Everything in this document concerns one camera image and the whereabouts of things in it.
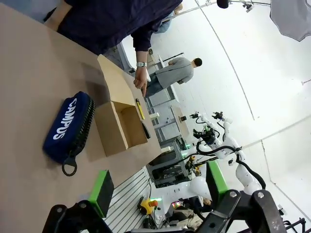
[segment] open cardboard box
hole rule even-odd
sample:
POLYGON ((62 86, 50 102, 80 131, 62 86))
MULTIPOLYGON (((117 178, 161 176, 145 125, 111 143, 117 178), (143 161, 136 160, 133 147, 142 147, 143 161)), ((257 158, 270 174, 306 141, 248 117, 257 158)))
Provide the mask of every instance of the open cardboard box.
POLYGON ((98 62, 107 83, 110 102, 98 106, 95 121, 106 155, 113 155, 147 142, 130 87, 128 75, 103 55, 98 62))

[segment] metal slatted panel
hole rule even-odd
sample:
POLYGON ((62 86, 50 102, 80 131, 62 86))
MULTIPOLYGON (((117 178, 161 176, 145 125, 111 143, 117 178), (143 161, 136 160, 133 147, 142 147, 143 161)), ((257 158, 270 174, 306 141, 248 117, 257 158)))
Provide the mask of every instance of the metal slatted panel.
POLYGON ((137 203, 141 196, 149 195, 148 179, 149 175, 144 167, 115 188, 107 218, 104 218, 113 233, 123 233, 142 225, 146 217, 137 209, 137 203))

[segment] black hair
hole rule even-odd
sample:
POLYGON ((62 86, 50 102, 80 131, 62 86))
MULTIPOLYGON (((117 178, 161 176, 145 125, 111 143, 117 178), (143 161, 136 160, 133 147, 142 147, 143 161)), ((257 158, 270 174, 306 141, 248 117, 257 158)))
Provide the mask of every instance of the black hair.
POLYGON ((201 58, 196 58, 193 60, 194 61, 194 64, 197 66, 197 67, 200 67, 202 65, 202 60, 201 58))

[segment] yellow marker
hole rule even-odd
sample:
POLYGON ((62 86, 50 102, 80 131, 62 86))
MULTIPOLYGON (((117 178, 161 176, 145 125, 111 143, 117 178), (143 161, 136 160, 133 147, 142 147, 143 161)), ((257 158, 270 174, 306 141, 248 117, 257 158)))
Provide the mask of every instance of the yellow marker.
POLYGON ((139 112, 140 112, 141 118, 144 120, 144 119, 145 119, 145 116, 144 116, 144 113, 142 112, 142 108, 141 108, 141 105, 140 105, 139 99, 136 99, 136 104, 137 104, 137 107, 138 107, 138 109, 139 109, 139 112))

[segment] black loop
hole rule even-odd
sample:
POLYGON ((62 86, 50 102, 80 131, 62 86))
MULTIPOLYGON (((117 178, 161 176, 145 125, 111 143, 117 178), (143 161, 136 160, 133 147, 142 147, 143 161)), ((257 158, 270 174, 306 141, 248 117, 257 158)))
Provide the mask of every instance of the black loop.
POLYGON ((66 176, 73 176, 76 171, 77 171, 77 163, 76 163, 76 160, 75 160, 76 156, 69 156, 62 164, 62 171, 63 173, 66 175, 66 176), (74 170, 72 173, 67 173, 66 170, 65 170, 65 165, 69 165, 69 166, 72 166, 74 167, 74 170))

